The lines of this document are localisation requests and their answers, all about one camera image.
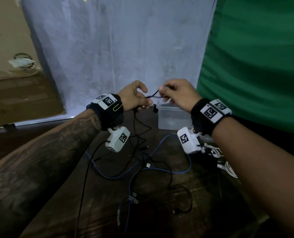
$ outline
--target tattoo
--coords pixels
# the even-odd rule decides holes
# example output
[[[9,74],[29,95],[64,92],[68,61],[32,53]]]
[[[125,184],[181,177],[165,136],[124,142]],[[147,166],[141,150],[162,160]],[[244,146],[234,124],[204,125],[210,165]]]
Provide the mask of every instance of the tattoo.
[[[6,157],[0,166],[0,237],[19,236],[78,164],[99,133],[90,111]]]

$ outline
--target wooden table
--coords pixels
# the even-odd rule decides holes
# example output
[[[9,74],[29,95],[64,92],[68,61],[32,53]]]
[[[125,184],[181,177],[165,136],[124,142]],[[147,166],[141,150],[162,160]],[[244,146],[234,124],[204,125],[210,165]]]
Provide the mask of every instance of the wooden table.
[[[176,133],[159,130],[158,115],[151,110],[143,110],[137,117],[152,127],[151,131],[142,135],[147,139],[146,145],[149,147],[147,153],[151,153],[166,135]],[[132,112],[125,114],[123,125],[133,133]],[[146,130],[140,124],[136,126],[138,133]],[[90,153],[108,136],[108,132],[101,132],[92,142]],[[132,151],[133,148],[127,142],[121,152],[103,157],[96,162],[97,166],[105,175],[113,176],[123,169]],[[109,151],[102,146],[95,157],[108,153]],[[137,163],[138,159],[141,159],[140,152],[129,167]],[[165,161],[173,171],[185,170],[189,166],[188,158],[177,136],[167,138],[154,154],[153,159]],[[174,174],[172,185],[183,185],[191,191],[192,211],[180,215],[172,213],[173,208],[187,210],[189,199],[183,189],[174,191],[167,189],[169,173],[156,170],[143,171],[137,177],[133,190],[152,201],[157,208],[157,215],[151,202],[139,199],[138,204],[131,206],[127,236],[238,237],[243,233],[253,234],[258,224],[266,219],[264,212],[242,191],[237,179],[224,172],[218,176],[218,171],[210,162],[212,157],[196,153],[191,159],[192,167],[189,172]],[[73,237],[88,162],[88,157],[84,155],[71,176],[28,225],[21,238]],[[166,169],[162,164],[156,166]],[[117,207],[120,201],[129,195],[129,181],[137,170],[139,167],[122,180],[110,181],[90,169],[79,223],[79,237],[121,236],[117,228]],[[128,205],[125,202],[121,209],[122,229],[127,213]]]

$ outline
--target green cloth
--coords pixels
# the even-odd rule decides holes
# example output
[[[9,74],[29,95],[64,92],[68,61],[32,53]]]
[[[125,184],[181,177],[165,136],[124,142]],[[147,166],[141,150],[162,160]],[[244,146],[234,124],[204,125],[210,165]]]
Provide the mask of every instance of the green cloth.
[[[294,133],[294,0],[218,0],[197,91]]]

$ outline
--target wristband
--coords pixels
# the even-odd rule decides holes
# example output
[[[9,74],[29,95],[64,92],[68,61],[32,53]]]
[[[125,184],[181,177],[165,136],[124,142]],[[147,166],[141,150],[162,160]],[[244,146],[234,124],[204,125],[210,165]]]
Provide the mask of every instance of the wristband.
[[[102,94],[86,106],[89,108],[98,116],[103,131],[124,121],[122,101],[117,94]]]
[[[196,133],[212,135],[213,129],[224,118],[231,117],[232,111],[219,99],[201,99],[191,110],[191,118]]]

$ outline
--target plastic container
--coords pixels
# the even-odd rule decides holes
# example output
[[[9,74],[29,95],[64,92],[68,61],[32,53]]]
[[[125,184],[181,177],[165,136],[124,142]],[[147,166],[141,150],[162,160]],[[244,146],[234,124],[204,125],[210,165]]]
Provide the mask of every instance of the plastic container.
[[[176,105],[168,103],[157,104],[158,128],[179,130],[183,127],[192,128],[191,115]]]

